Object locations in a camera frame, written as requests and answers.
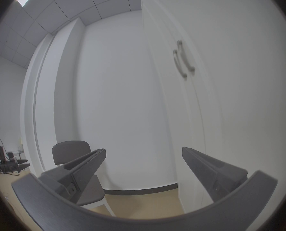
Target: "black baseboard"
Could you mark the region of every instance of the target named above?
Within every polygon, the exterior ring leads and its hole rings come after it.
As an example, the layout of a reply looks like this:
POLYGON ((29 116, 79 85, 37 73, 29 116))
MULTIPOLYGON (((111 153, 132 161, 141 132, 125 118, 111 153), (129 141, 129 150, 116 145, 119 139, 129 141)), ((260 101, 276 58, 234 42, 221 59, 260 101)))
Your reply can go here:
POLYGON ((163 186, 163 187, 155 187, 155 188, 148 188, 148 189, 141 189, 141 190, 106 190, 104 189, 105 194, 110 195, 144 195, 144 194, 151 194, 151 193, 160 193, 169 190, 173 190, 177 188, 177 183, 163 186))

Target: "gray chair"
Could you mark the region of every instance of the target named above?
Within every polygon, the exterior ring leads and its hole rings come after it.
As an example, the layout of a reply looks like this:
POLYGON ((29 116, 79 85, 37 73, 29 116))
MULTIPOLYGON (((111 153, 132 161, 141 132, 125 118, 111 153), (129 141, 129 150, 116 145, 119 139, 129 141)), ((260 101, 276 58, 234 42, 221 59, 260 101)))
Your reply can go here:
MULTIPOLYGON (((75 159, 78 159, 78 162, 80 163, 81 161, 85 160, 88 155, 93 155, 93 154, 96 155, 97 153, 100 154, 101 152, 104 156, 94 157, 93 171, 96 171, 100 166, 100 164, 105 159, 106 154, 104 149, 91 152, 89 144, 85 141, 65 141, 56 144, 52 148, 54 163, 60 166, 61 168, 65 167, 67 170, 72 168, 73 165, 69 167, 69 164, 73 162, 75 159)), ((54 175, 53 176, 50 175, 50 170, 46 171, 41 175, 39 179, 42 180, 45 184, 52 186, 54 185, 54 183, 52 182, 51 179, 52 178, 57 179, 56 170, 53 169, 52 174, 54 175)), ((78 197, 74 197, 73 201, 77 205, 82 206, 83 208, 86 209, 92 209, 97 206, 105 205, 109 213, 112 216, 115 216, 114 212, 111 210, 110 206, 106 201, 104 190, 102 189, 102 186, 99 182, 97 175, 93 174, 90 179, 84 179, 84 181, 88 181, 86 187, 85 188, 81 187, 83 191, 80 193, 78 197)))

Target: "door handle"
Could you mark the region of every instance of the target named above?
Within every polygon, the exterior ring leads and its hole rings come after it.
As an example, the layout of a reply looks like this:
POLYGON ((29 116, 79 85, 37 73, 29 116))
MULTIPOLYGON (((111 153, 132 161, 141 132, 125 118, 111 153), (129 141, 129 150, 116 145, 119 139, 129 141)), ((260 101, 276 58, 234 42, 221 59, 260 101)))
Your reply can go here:
POLYGON ((177 41, 177 48, 178 48, 178 51, 179 51, 179 54, 181 56, 181 59, 183 60, 184 64, 186 65, 187 69, 190 71, 190 72, 194 72, 195 71, 195 67, 192 67, 190 65, 190 63, 188 62, 188 59, 187 59, 187 56, 184 52, 184 49, 183 49, 183 46, 182 46, 182 41, 181 40, 178 40, 177 41))
POLYGON ((174 56, 174 62, 175 62, 175 66, 177 68, 177 70, 179 71, 180 75, 183 78, 187 78, 187 74, 183 72, 183 70, 181 69, 180 64, 177 62, 177 50, 173 50, 173 56, 174 56))

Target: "floor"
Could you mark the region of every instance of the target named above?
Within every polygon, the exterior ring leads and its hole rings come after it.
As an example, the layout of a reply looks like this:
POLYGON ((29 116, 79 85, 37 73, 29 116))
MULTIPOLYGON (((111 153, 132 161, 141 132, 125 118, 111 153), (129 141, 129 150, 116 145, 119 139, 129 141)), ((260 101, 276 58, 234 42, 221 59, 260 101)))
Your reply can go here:
MULTIPOLYGON (((0 175, 0 191, 13 207, 17 216, 30 227, 31 230, 41 229, 27 214, 11 188, 11 183, 28 174, 22 171, 19 176, 0 175)), ((177 189, 146 195, 118 196, 106 195, 106 200, 117 217, 130 219, 157 219, 183 214, 178 199, 177 189)), ((110 215, 104 205, 92 209, 104 215, 110 215)))

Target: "ceiling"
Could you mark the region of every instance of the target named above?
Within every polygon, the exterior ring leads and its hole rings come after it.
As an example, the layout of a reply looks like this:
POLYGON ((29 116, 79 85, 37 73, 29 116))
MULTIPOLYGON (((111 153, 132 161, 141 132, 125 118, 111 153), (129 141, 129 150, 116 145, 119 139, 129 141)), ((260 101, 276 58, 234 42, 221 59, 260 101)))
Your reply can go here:
POLYGON ((87 26, 100 19, 141 10, 141 0, 28 0, 14 2, 0 23, 0 56, 27 68, 47 33, 80 17, 87 26))

